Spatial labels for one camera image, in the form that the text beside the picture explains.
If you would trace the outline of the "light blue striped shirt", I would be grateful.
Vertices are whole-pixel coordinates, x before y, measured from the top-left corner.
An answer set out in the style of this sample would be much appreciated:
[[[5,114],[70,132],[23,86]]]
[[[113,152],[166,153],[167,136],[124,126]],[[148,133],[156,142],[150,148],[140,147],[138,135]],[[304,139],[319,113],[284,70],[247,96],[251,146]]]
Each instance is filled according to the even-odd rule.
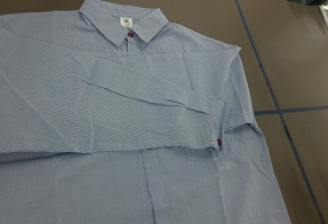
[[[1,16],[1,223],[290,223],[238,46],[160,9]]]

